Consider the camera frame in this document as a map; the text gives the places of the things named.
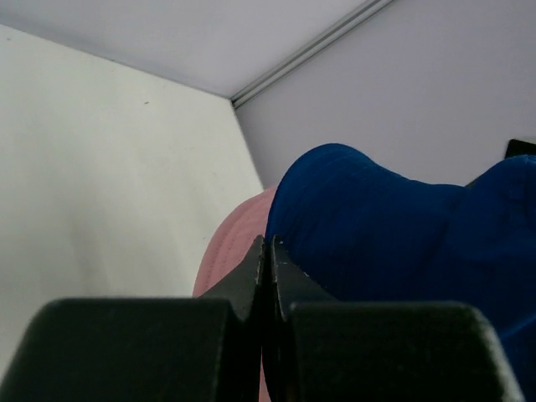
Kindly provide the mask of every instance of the pink cloth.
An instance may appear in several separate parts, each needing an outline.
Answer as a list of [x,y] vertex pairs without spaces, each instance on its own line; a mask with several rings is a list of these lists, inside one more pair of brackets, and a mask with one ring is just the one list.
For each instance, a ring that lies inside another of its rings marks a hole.
[[[239,205],[218,227],[204,252],[193,295],[199,296],[229,274],[245,257],[258,235],[265,235],[266,222],[275,188],[248,199]],[[269,402],[265,375],[260,367],[259,401]]]

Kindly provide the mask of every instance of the gray wall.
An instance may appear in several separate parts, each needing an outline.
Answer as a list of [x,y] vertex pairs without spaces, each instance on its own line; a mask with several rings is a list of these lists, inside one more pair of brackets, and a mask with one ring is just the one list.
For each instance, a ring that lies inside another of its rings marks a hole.
[[534,135],[534,21],[534,0],[396,0],[237,110],[264,185],[325,142],[470,182]]

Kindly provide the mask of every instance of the dark blue towel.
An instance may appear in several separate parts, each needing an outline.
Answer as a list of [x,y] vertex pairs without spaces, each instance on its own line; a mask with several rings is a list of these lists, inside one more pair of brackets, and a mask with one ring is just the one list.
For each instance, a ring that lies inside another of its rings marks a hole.
[[266,228],[274,235],[340,300],[479,308],[536,400],[536,157],[506,159],[465,188],[409,180],[324,145],[281,181]]

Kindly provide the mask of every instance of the metal strip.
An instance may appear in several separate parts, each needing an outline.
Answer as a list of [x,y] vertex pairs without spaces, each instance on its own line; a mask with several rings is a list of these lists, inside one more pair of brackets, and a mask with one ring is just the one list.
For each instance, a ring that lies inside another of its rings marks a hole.
[[366,19],[375,15],[379,10],[394,0],[367,0],[353,10],[343,19],[318,35],[314,40],[297,50],[292,56],[279,63],[273,69],[267,71],[259,78],[247,85],[235,95],[231,96],[231,102],[235,109],[241,107],[247,101],[259,95],[278,80],[297,69],[322,50],[339,40],[342,36],[359,26]]

